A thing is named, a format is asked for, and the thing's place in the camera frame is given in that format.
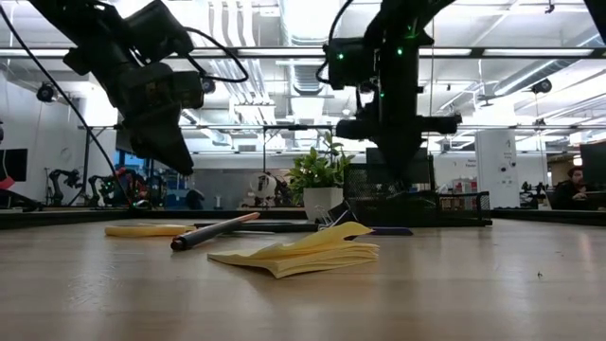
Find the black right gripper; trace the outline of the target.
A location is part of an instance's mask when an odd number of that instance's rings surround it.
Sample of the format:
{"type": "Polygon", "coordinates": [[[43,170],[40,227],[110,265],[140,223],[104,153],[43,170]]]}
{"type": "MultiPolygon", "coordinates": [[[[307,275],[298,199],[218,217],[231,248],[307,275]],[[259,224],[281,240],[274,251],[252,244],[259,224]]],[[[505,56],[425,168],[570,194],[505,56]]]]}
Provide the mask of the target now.
{"type": "Polygon", "coordinates": [[[336,135],[377,142],[384,168],[391,178],[407,187],[424,179],[423,133],[453,134],[460,117],[424,117],[418,114],[419,48],[416,45],[383,45],[376,54],[374,99],[356,118],[337,124],[336,135]],[[413,139],[402,149],[388,139],[413,139]]]}

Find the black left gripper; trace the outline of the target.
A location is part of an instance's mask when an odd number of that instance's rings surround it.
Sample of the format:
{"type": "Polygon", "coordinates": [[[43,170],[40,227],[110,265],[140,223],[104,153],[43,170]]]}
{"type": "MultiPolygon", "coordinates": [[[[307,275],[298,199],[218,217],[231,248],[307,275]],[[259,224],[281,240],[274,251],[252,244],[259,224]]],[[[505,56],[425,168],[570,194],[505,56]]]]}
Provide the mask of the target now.
{"type": "Polygon", "coordinates": [[[175,71],[165,63],[141,65],[119,46],[71,47],[63,62],[79,75],[92,74],[110,103],[125,116],[119,124],[134,153],[181,173],[193,173],[193,161],[179,119],[181,110],[204,104],[203,84],[195,71],[175,71]]]}

